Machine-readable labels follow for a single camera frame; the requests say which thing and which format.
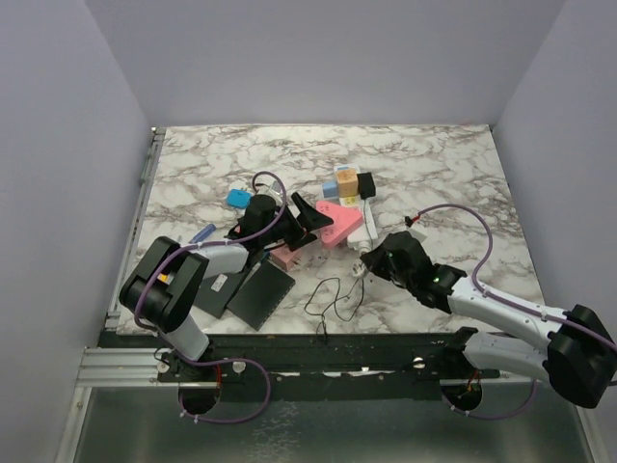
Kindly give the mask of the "pink cube socket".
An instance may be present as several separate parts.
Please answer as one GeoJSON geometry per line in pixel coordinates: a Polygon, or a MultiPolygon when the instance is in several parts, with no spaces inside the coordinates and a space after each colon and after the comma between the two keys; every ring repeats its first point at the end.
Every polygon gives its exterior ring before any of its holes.
{"type": "Polygon", "coordinates": [[[270,260],[285,272],[290,272],[298,266],[302,257],[302,250],[291,251],[287,246],[274,249],[270,252],[270,260]]]}

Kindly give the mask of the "white power strip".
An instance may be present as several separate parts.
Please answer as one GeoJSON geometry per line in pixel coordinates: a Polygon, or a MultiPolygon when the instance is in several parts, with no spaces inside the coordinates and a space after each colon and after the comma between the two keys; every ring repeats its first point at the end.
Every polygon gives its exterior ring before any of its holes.
{"type": "Polygon", "coordinates": [[[340,205],[356,210],[362,215],[362,223],[346,238],[347,245],[359,254],[370,252],[378,238],[375,219],[369,204],[376,196],[373,176],[354,163],[335,166],[334,174],[340,205]]]}

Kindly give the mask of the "pink triangular power strip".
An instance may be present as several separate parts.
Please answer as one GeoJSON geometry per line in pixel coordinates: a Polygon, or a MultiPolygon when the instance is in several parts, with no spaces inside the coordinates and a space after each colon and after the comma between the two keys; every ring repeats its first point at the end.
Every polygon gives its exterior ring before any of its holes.
{"type": "Polygon", "coordinates": [[[362,213],[356,208],[323,200],[316,203],[316,209],[334,220],[331,226],[320,230],[321,244],[326,250],[332,250],[363,223],[362,213]]]}

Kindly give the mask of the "blue plug adapter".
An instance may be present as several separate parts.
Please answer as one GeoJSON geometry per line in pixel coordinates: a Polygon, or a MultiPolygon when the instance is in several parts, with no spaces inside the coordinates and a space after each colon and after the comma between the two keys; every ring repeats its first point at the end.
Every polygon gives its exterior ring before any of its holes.
{"type": "Polygon", "coordinates": [[[253,194],[247,190],[230,189],[227,195],[227,205],[232,208],[246,209],[253,194]]]}

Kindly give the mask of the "large black adapter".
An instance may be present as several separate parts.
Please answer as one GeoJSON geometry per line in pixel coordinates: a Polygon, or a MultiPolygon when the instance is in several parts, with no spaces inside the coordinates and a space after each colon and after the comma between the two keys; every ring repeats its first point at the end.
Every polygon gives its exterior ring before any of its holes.
{"type": "Polygon", "coordinates": [[[376,196],[376,186],[373,175],[370,172],[362,172],[357,174],[358,192],[363,200],[376,196]]]}

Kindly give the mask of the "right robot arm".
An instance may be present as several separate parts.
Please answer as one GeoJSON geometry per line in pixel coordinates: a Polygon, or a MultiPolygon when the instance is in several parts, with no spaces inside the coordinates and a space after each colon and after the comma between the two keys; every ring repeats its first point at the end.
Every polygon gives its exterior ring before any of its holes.
{"type": "Polygon", "coordinates": [[[472,332],[443,353],[444,369],[464,377],[496,369],[548,383],[579,407],[597,407],[616,373],[616,344],[598,315],[577,305],[566,311],[534,305],[432,262],[409,232],[391,233],[361,256],[373,275],[409,291],[423,306],[479,320],[499,335],[472,332]]]}

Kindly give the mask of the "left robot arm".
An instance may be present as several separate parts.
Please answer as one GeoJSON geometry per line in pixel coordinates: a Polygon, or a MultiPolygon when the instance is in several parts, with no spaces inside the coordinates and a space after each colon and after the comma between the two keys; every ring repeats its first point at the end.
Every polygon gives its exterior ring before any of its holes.
{"type": "Polygon", "coordinates": [[[317,239],[315,231],[334,220],[291,195],[299,214],[269,194],[256,194],[225,239],[180,245],[156,238],[121,287],[119,302],[143,328],[160,335],[181,355],[179,368],[188,378],[206,378],[213,358],[210,340],[190,315],[203,280],[238,274],[271,244],[300,249],[317,239]]]}

